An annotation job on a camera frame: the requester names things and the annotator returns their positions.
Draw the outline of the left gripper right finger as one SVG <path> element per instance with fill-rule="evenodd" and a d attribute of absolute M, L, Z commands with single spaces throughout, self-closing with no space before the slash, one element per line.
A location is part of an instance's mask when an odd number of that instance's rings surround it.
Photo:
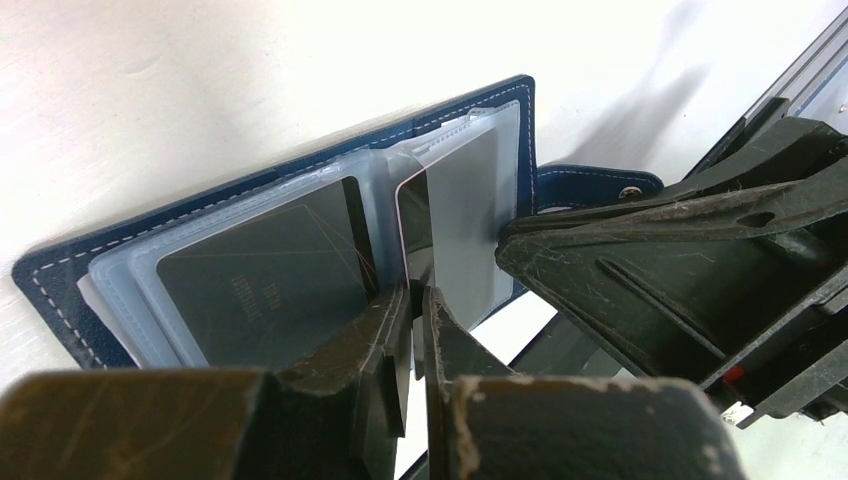
<path fill-rule="evenodd" d="M 705 394 L 677 378 L 520 374 L 422 296 L 434 479 L 741 479 Z"/>

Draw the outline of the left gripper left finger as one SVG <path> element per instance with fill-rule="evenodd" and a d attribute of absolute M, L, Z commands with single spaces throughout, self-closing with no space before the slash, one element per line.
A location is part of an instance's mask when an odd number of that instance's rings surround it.
<path fill-rule="evenodd" d="M 45 372 L 1 399 L 5 479 L 389 479 L 412 296 L 381 293 L 292 366 Z"/>

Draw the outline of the black VIP credit card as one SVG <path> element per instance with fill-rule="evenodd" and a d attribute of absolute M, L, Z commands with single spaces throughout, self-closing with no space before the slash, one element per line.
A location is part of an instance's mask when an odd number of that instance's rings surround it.
<path fill-rule="evenodd" d="M 156 274 L 189 365 L 280 368 L 354 320 L 379 291 L 352 176 L 164 255 Z"/>

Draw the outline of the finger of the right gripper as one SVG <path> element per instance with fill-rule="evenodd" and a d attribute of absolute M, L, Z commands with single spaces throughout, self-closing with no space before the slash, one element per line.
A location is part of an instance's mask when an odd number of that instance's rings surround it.
<path fill-rule="evenodd" d="M 644 197 L 517 219 L 497 264 L 639 375 L 749 420 L 847 409 L 847 137 L 788 117 Z"/>

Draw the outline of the blue leather card holder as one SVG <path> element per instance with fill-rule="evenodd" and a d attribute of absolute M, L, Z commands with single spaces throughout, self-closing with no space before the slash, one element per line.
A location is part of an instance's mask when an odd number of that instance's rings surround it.
<path fill-rule="evenodd" d="M 398 283 L 473 328 L 521 295 L 510 220 L 662 189 L 648 172 L 539 166 L 517 76 L 24 255 L 12 278 L 84 369 L 287 366 Z"/>

